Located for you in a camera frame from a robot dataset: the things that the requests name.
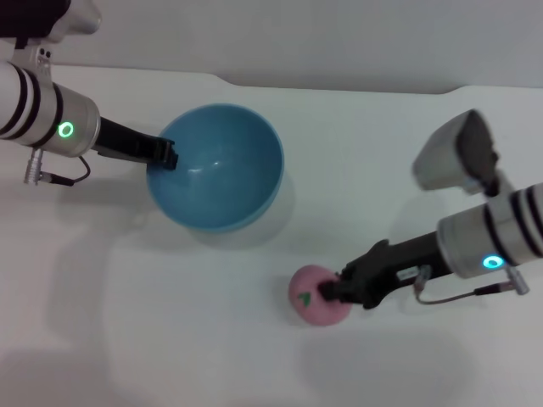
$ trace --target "pink ball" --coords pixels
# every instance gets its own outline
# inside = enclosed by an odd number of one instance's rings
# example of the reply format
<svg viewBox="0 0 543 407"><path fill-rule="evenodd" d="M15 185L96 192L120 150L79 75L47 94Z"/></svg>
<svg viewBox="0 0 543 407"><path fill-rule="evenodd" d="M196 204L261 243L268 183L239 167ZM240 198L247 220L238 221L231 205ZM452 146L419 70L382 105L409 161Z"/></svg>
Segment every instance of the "pink ball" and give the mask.
<svg viewBox="0 0 543 407"><path fill-rule="evenodd" d="M340 323L349 315L351 304L325 301L318 291L321 283L338 279L320 265L306 265L296 271L288 285L288 298L304 321L311 325L329 326Z"/></svg>

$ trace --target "white wall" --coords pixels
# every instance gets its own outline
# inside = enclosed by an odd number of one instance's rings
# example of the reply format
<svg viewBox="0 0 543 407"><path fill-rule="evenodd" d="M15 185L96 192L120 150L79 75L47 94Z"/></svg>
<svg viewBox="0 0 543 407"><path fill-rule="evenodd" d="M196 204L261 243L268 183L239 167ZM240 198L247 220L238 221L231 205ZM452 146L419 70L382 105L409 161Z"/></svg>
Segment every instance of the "white wall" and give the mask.
<svg viewBox="0 0 543 407"><path fill-rule="evenodd" d="M444 92L543 86L540 0L96 0L67 64L214 73L257 86ZM0 47L2 55L8 47Z"/></svg>

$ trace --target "metal cylinder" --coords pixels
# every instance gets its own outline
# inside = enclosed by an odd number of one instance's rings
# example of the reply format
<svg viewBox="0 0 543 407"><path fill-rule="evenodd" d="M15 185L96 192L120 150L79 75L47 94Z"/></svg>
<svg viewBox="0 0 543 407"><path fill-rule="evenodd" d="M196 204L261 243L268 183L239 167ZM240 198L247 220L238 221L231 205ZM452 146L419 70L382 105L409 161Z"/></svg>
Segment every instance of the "metal cylinder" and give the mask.
<svg viewBox="0 0 543 407"><path fill-rule="evenodd" d="M492 198L438 224L439 250L463 278L543 257L543 184Z"/></svg>
<svg viewBox="0 0 543 407"><path fill-rule="evenodd" d="M28 70L0 64L0 139L78 157L96 142L100 113L89 98Z"/></svg>
<svg viewBox="0 0 543 407"><path fill-rule="evenodd" d="M42 157L43 150L41 149L32 149L31 157L28 160L26 165L25 172L25 184L34 184L40 181L40 176L42 175Z"/></svg>

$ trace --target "black connector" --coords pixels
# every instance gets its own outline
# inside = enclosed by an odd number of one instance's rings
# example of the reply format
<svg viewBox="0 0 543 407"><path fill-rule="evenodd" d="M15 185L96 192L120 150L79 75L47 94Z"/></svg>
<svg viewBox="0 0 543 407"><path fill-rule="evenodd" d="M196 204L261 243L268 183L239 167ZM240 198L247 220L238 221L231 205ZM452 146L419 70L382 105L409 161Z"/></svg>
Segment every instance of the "black connector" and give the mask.
<svg viewBox="0 0 543 407"><path fill-rule="evenodd" d="M475 288L473 294L475 295L489 295L489 294L499 294L504 293L505 291L514 290L514 286L510 282L498 282L496 284L490 284L486 287Z"/></svg>
<svg viewBox="0 0 543 407"><path fill-rule="evenodd" d="M66 178L65 176L57 176L56 174L51 174L50 172L42 172L40 181L46 182L47 184L64 185L65 187L73 187L76 183L76 180Z"/></svg>

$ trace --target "cable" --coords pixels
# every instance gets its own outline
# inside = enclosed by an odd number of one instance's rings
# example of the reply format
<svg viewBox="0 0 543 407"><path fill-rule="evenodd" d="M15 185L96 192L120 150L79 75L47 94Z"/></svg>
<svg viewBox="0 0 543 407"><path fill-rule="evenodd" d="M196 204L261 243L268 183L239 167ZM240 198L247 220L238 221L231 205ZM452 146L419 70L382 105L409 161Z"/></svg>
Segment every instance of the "cable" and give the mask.
<svg viewBox="0 0 543 407"><path fill-rule="evenodd" d="M471 293L456 295L454 297L449 297L449 298L445 298L445 299L436 299L434 301L425 301L425 300L421 299L421 293L415 293L415 299L417 300L417 302L419 304L422 304L422 305L436 305L436 304L451 303L452 301L457 301L458 299L472 297L474 295L475 295L475 292L471 292Z"/></svg>
<svg viewBox="0 0 543 407"><path fill-rule="evenodd" d="M505 291L512 291L515 289L515 287L513 286L511 282L498 282L496 284L490 284L489 286L475 288L470 293L455 295L454 297L449 297L449 298L444 298L444 299L426 301L424 299L421 299L421 294L423 293L424 287L426 286L426 283L428 282L430 277L431 277L431 269L428 266L423 266L421 267L421 270L417 278L415 279L415 282L413 283L413 292L415 293L415 299L417 300L419 304L422 304L422 305L446 304L452 301L457 301L458 299L462 299L462 298L504 293Z"/></svg>
<svg viewBox="0 0 543 407"><path fill-rule="evenodd" d="M81 156L79 158L83 165L85 165L85 168L87 169L87 173L84 176L80 176L79 178L75 178L74 184L83 180L86 180L91 175L91 166L88 164L88 162Z"/></svg>
<svg viewBox="0 0 543 407"><path fill-rule="evenodd" d="M73 187L77 182L86 180L91 175L91 166L83 157L79 157L79 159L87 169L87 173L84 176L80 176L79 178L72 180L71 178L67 178L65 176L58 176L56 174L51 174L50 172L42 172L40 174L40 181L47 182L49 184L64 185L65 187Z"/></svg>

